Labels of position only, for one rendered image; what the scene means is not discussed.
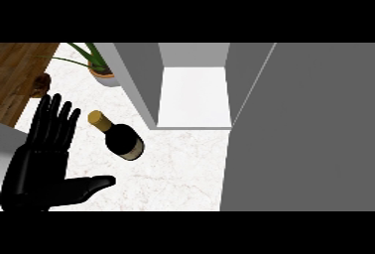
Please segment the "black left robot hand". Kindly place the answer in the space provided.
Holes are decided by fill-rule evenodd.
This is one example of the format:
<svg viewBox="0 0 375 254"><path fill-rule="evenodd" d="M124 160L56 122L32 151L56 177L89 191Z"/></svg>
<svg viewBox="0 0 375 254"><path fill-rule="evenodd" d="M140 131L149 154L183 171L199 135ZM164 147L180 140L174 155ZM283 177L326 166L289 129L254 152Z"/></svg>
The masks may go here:
<svg viewBox="0 0 375 254"><path fill-rule="evenodd" d="M41 98L27 141L7 168L0 206L4 211L47 211L53 206L86 202L115 185L114 176L66 178L69 148L81 110L62 95Z"/></svg>

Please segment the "dark wine bottle, gold cap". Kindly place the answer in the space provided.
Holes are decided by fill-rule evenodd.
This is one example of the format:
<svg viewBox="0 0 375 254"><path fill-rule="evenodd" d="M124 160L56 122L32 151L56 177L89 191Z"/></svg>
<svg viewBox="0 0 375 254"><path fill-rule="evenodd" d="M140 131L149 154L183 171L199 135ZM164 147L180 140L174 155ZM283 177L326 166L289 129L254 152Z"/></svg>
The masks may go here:
<svg viewBox="0 0 375 254"><path fill-rule="evenodd" d="M145 144L133 128L114 124L97 110L89 114L89 122L103 133L108 149L127 161L136 160L143 154Z"/></svg>

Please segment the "grey open cabinet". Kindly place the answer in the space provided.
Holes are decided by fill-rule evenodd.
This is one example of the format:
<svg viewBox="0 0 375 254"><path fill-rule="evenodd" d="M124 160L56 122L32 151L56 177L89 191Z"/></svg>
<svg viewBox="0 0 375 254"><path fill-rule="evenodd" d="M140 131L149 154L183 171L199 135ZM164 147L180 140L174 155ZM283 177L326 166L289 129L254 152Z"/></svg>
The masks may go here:
<svg viewBox="0 0 375 254"><path fill-rule="evenodd" d="M152 130L229 130L255 88L273 43L97 43Z"/></svg>

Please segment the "grey cabinet door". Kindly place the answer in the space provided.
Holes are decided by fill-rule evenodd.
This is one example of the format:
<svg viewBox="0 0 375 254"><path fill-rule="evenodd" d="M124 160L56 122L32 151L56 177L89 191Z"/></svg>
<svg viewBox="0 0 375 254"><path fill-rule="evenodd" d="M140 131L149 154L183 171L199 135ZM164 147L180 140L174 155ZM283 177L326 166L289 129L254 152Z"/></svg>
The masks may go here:
<svg viewBox="0 0 375 254"><path fill-rule="evenodd" d="M375 44L281 44L236 120L224 210L375 210Z"/></svg>

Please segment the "pale grey block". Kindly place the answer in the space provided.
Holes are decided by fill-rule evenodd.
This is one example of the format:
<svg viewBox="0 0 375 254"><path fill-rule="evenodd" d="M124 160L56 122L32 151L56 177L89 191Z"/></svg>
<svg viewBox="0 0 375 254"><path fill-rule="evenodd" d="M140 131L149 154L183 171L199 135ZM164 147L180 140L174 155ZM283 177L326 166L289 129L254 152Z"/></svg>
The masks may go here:
<svg viewBox="0 0 375 254"><path fill-rule="evenodd" d="M0 188L13 153L25 143L27 134L0 123Z"/></svg>

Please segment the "small dark brown object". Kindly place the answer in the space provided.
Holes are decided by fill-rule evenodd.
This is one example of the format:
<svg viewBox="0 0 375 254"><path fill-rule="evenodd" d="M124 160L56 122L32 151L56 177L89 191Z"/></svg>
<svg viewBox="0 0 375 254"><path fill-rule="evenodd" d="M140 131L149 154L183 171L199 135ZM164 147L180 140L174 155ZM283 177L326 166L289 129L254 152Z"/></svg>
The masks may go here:
<svg viewBox="0 0 375 254"><path fill-rule="evenodd" d="M50 90L50 84L52 84L52 77L47 73L43 73L34 81L34 90L31 93L32 98L41 98L49 90Z"/></svg>

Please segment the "brown wooden board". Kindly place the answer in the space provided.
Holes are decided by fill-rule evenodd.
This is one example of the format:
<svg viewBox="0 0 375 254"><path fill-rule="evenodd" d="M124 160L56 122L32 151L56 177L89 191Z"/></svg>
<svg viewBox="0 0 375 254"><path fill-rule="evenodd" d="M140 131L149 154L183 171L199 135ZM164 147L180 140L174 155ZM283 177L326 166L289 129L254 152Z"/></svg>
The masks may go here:
<svg viewBox="0 0 375 254"><path fill-rule="evenodd" d="M15 127L59 43L0 43L0 123Z"/></svg>

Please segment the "green potted plant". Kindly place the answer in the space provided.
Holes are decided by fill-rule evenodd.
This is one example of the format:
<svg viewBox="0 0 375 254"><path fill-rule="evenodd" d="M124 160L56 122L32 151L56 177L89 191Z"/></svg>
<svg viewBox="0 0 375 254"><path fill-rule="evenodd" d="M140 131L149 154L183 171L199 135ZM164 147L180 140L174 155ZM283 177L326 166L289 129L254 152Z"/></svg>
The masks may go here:
<svg viewBox="0 0 375 254"><path fill-rule="evenodd" d="M58 60L71 64L77 64L83 66L92 76L93 79L106 87L118 87L120 83L115 79L114 72L109 68L109 65L103 59L103 56L95 46L93 43L86 43L87 50L84 50L75 43L69 43L69 46L74 48L77 53L81 55L81 57L86 59L86 63L81 63L78 61L69 60L66 58L55 57L55 56L41 56L38 55L38 58L49 59L49 60Z"/></svg>

